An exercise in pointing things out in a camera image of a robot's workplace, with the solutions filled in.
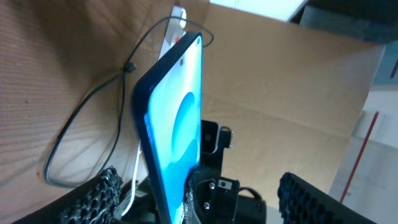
white cable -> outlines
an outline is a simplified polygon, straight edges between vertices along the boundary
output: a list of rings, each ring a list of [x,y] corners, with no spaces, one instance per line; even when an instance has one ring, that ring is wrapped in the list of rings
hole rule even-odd
[[[136,196],[136,180],[137,180],[137,170],[138,170],[138,162],[140,154],[141,154],[141,140],[139,140],[138,143],[136,164],[134,165],[134,173],[131,179],[131,197],[129,204],[127,205],[126,209],[124,209],[124,211],[122,212],[122,216],[124,216],[130,210],[132,202],[134,201],[134,197]]]

cable wire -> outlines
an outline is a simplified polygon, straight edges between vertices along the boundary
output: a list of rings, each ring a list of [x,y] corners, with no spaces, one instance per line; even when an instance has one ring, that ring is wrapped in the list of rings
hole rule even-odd
[[[89,92],[87,94],[87,96],[78,104],[78,106],[73,110],[72,114],[70,115],[70,117],[68,118],[68,121],[65,123],[64,127],[61,129],[60,133],[58,134],[53,148],[48,156],[47,162],[44,165],[44,179],[48,184],[57,186],[57,187],[64,187],[64,188],[75,188],[78,187],[79,185],[83,184],[84,182],[80,182],[80,183],[76,183],[76,182],[67,182],[67,181],[62,181],[62,180],[56,180],[56,179],[52,179],[50,177],[50,167],[51,167],[51,163],[54,159],[54,155],[58,150],[58,147],[64,137],[64,135],[66,134],[66,132],[69,130],[70,125],[72,124],[72,122],[75,120],[76,116],[78,115],[78,113],[81,111],[81,109],[86,105],[87,101],[98,91],[100,91],[101,89],[103,89],[104,87],[106,87],[107,85],[109,85],[110,83],[114,82],[115,80],[117,80],[118,78],[122,78],[122,103],[121,103],[121,110],[120,110],[120,114],[119,114],[119,119],[118,119],[118,130],[117,130],[117,134],[116,134],[116,138],[114,140],[113,146],[111,148],[111,151],[109,152],[108,157],[106,158],[104,164],[101,166],[101,169],[98,171],[97,175],[106,167],[107,163],[109,162],[115,148],[116,145],[118,144],[119,141],[119,137],[120,137],[120,132],[121,132],[121,125],[122,125],[122,118],[123,118],[123,110],[124,110],[124,105],[125,105],[125,100],[126,100],[126,74],[127,73],[131,73],[136,69],[136,66],[131,62],[132,57],[134,56],[134,54],[136,53],[137,49],[139,48],[139,46],[142,44],[142,42],[145,40],[145,38],[162,22],[164,21],[169,21],[171,19],[180,19],[183,20],[189,24],[193,24],[201,29],[203,29],[204,31],[206,31],[211,39],[210,41],[205,44],[203,46],[203,48],[208,47],[213,41],[214,41],[214,35],[213,33],[211,33],[210,30],[206,29],[205,27],[203,27],[202,25],[193,22],[189,19],[184,19],[178,16],[168,16],[165,17],[159,21],[157,21],[152,27],[150,27],[148,29],[148,31],[141,37],[141,39],[139,40],[139,42],[136,44],[136,46],[133,48],[133,50],[131,51],[131,53],[129,54],[126,63],[123,66],[123,72],[113,76],[112,78],[110,78],[108,81],[105,81],[104,83],[102,83],[101,85],[99,85],[98,87],[96,87],[94,90],[92,90],[91,92]]]

screw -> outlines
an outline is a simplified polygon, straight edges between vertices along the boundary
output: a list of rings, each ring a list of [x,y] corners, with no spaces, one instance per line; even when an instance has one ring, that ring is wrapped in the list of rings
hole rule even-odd
[[[209,210],[210,209],[210,203],[208,203],[208,202],[205,202],[203,204],[203,206],[204,206],[205,210]]]
[[[215,183],[214,183],[214,182],[210,182],[209,188],[210,188],[211,190],[213,190],[215,187],[216,187]]]

brown cardboard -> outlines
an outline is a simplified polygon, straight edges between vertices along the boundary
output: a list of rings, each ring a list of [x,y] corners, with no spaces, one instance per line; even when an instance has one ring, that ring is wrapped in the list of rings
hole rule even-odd
[[[230,126],[223,176],[278,207],[293,172],[328,193],[383,47],[212,4],[203,118]]]
[[[383,47],[212,4],[203,91],[264,114],[349,136]]]
[[[189,19],[203,23],[208,0],[0,2],[0,223],[12,223],[71,190],[44,181],[54,140],[88,90],[119,73],[139,38],[177,3]],[[139,142],[130,94],[156,63],[166,26],[147,36],[132,58],[137,70],[127,75],[121,136],[108,162],[124,183],[132,176]],[[116,134],[120,93],[115,81],[87,102],[60,145],[53,177],[87,176],[102,154],[99,169]],[[138,178],[145,174],[140,163]]]

red stripe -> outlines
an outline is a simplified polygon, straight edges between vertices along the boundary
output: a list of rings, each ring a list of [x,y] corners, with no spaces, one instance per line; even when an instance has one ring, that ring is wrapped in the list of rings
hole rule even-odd
[[[343,200],[344,200],[344,198],[346,197],[348,187],[349,187],[349,185],[351,184],[351,181],[352,181],[352,179],[353,179],[353,177],[354,177],[355,170],[356,170],[356,168],[357,168],[357,166],[358,166],[358,164],[359,164],[359,160],[361,160],[363,151],[365,150],[366,144],[368,143],[369,137],[370,137],[370,135],[371,135],[371,133],[372,133],[374,123],[376,123],[376,120],[377,120],[377,117],[378,117],[378,116],[379,116],[379,112],[377,111],[377,112],[374,114],[374,116],[373,116],[372,123],[371,123],[371,125],[370,125],[370,127],[369,127],[369,129],[368,129],[368,133],[366,133],[365,140],[364,140],[363,143],[362,143],[362,147],[361,147],[361,150],[360,150],[360,152],[359,152],[359,154],[358,154],[358,157],[356,158],[356,161],[355,161],[353,170],[351,171],[351,173],[350,173],[350,175],[349,175],[349,177],[348,177],[348,181],[347,181],[346,187],[344,188],[343,194],[341,195],[341,198],[340,198],[340,203],[343,203]]]
[[[394,65],[394,68],[392,69],[390,79],[394,78],[394,76],[395,76],[396,73],[397,73],[397,69],[398,69],[398,58],[397,58],[396,64]]]

